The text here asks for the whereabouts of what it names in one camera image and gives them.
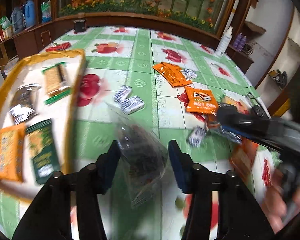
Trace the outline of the right hand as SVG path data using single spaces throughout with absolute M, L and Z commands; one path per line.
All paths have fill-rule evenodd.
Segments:
M 275 234 L 283 229 L 284 223 L 282 218 L 287 213 L 287 206 L 282 199 L 282 177 L 283 174 L 278 169 L 275 169 L 271 178 L 271 187 L 267 189 L 261 204 L 261 209 Z M 294 193 L 293 202 L 296 204 L 296 210 L 293 215 L 295 217 L 300 212 L 300 187 Z

